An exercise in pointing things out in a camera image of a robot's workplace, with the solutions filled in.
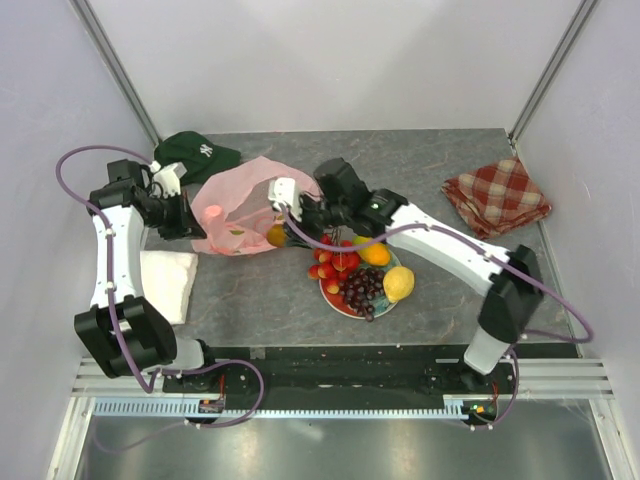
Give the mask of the red fake cherry bunch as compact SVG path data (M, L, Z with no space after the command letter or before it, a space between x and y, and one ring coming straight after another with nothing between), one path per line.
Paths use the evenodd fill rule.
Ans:
M360 256L355 252L333 252L326 246L347 247L352 243L342 240L341 234L334 230L321 238L322 248L313 249L314 263L307 271L311 280L317 280L322 290L330 295L339 295L351 273L360 266Z

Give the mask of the yellow fake mango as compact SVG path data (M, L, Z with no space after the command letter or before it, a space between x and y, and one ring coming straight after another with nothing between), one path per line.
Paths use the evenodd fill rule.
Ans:
M361 246L365 243L370 242L371 240L371 237L354 236L351 242L353 246ZM387 266L392 260L389 249L384 243L380 242L357 250L356 253L364 262L376 267Z

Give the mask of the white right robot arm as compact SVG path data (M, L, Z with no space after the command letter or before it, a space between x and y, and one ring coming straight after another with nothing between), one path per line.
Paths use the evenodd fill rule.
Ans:
M509 251L473 239L400 194L371 190L342 158L322 163L313 177L318 195L304 192L289 177L270 184L269 201L284 214L289 236L319 246L326 230L345 226L369 237L371 243L387 243L430 261L483 296L478 326L457 371L465 391L483 392L543 300L535 253L525 246Z

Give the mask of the brown fake kiwi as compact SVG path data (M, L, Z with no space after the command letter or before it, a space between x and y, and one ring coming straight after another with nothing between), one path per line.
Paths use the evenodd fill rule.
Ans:
M271 246L284 248L287 245L288 236L282 224L275 224L267 231L266 239Z

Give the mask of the yellow fake lemon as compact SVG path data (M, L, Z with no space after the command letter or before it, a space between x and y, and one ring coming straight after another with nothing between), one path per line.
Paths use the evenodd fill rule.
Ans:
M404 266L395 266L385 273L383 289L385 296L391 303L397 303L407 298L414 290L415 275L412 270Z

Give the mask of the dark red fake grape bunch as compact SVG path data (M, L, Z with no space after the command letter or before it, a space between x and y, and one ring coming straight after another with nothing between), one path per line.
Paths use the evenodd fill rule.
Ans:
M356 316L373 322L389 305L383 289L384 276L384 270L373 267L349 273L339 289L344 305Z

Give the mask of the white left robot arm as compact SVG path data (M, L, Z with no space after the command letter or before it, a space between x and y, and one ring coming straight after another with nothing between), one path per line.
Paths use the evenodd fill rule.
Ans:
M109 378L185 373L196 392L211 392L220 371L206 360L205 344L174 331L186 320L198 258L144 248L149 229L167 240L202 234L180 187L185 168L119 160L107 170L108 183L89 197L97 277L88 311L74 318L75 332Z

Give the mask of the pink plastic bag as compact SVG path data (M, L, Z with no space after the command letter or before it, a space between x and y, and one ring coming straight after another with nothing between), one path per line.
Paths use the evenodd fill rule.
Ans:
M319 193L308 174L264 156L210 177L191 203L206 233L204 239L191 242L193 250L225 256L272 250L267 232L284 219L272 209L268 192L270 182L280 177L294 179L303 192Z

